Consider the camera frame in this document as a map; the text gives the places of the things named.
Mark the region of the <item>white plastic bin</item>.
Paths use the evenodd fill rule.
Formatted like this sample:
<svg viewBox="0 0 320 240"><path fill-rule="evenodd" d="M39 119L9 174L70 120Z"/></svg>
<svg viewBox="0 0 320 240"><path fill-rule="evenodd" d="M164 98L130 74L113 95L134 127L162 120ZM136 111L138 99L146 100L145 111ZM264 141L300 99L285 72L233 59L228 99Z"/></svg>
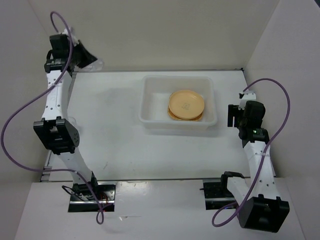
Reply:
<svg viewBox="0 0 320 240"><path fill-rule="evenodd" d="M205 131L218 122L213 81L148 75L142 80L138 117L151 130Z"/></svg>

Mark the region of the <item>clear plastic cup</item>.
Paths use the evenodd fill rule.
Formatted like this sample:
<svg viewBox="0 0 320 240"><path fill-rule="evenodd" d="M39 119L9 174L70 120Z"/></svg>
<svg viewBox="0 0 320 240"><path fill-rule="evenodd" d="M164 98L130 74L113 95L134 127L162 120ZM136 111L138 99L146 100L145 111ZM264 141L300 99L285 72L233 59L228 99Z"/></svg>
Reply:
<svg viewBox="0 0 320 240"><path fill-rule="evenodd" d="M104 67L104 61L99 58L93 63L89 64L85 69L88 72L98 72L98 71L101 71L103 67Z"/></svg>

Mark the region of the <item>yellow bear plate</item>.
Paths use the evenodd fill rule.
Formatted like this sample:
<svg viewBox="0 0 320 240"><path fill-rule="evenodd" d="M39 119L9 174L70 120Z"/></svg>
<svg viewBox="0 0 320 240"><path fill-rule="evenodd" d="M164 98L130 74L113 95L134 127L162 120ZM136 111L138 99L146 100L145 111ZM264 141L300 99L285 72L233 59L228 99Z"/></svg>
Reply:
<svg viewBox="0 0 320 240"><path fill-rule="evenodd" d="M203 97L192 90L178 90L168 100L169 109L180 118L195 118L205 109Z"/></svg>

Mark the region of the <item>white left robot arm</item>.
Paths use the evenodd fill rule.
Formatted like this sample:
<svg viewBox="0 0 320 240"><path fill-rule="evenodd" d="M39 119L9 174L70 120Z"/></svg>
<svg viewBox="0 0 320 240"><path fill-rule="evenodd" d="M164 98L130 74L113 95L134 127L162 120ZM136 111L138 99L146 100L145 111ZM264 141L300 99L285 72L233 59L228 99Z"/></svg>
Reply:
<svg viewBox="0 0 320 240"><path fill-rule="evenodd" d="M246 85L240 71L79 72L94 57L64 34L49 38L44 69L51 92L33 128L52 151L51 181L184 180L249 174L228 104ZM205 101L200 121L172 120L172 93L192 90Z"/></svg>

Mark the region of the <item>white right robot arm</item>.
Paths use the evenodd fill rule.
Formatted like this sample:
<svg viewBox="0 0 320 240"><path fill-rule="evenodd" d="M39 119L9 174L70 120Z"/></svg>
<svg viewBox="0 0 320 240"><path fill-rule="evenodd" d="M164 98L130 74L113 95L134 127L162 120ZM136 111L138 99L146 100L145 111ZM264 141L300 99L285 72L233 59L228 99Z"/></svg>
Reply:
<svg viewBox="0 0 320 240"><path fill-rule="evenodd" d="M276 187L270 157L270 138L262 128L265 106L248 100L244 106L228 105L227 125L238 129L247 156L251 186L238 172L226 171L219 184L220 193L233 195L238 205L237 218L244 229L277 233L290 212Z"/></svg>

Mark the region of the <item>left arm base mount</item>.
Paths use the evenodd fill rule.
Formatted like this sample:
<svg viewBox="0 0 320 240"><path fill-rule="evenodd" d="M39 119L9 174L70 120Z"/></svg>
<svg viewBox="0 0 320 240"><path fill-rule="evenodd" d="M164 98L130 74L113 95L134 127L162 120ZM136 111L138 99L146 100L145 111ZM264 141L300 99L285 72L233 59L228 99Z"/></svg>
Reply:
<svg viewBox="0 0 320 240"><path fill-rule="evenodd" d="M75 187L62 185L61 188L70 196L68 204L69 213L97 212L99 206L92 194L76 193ZM98 182L98 192L96 194L104 212L115 211L116 184L114 182Z"/></svg>

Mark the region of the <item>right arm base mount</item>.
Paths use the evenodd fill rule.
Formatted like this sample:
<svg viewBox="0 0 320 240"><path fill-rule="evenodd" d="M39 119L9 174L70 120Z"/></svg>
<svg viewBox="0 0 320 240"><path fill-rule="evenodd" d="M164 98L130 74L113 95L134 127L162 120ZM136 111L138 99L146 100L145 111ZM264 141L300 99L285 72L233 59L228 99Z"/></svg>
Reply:
<svg viewBox="0 0 320 240"><path fill-rule="evenodd" d="M218 210L236 201L230 192L223 190L220 179L204 179L202 183L199 190L204 194L206 210Z"/></svg>

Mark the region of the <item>woven square bamboo tray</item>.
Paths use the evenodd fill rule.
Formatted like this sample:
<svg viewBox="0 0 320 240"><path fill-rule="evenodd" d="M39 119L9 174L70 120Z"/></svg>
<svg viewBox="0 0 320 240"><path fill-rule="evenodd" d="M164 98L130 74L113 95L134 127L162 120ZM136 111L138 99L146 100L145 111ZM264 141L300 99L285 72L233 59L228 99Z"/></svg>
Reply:
<svg viewBox="0 0 320 240"><path fill-rule="evenodd" d="M168 107L167 108L167 113L169 115L169 117L172 119L172 120L175 120L175 121L187 121L187 122L198 122L202 119L203 117L203 113L201 113L200 115L198 115L197 117L194 117L194 118L181 118L181 117L178 117L177 115L175 115L171 110L170 108Z"/></svg>

